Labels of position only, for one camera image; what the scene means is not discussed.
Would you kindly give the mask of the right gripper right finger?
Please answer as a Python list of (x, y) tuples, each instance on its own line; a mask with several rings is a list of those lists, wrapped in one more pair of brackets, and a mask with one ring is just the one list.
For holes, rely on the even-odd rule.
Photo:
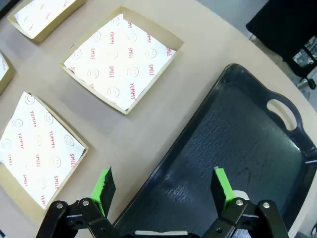
[(211, 193), (218, 218), (204, 233), (204, 238), (230, 238), (235, 230), (247, 230), (252, 238), (287, 238), (286, 226), (272, 200), (253, 204), (237, 197), (223, 168), (215, 167)]

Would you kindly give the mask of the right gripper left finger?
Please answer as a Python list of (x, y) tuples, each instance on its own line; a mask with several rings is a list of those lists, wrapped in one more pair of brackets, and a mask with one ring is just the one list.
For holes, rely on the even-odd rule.
[(107, 219), (115, 190), (111, 168), (104, 169), (89, 197), (71, 205), (61, 200), (52, 202), (36, 237), (74, 238), (83, 229), (88, 229), (94, 238), (119, 237)]

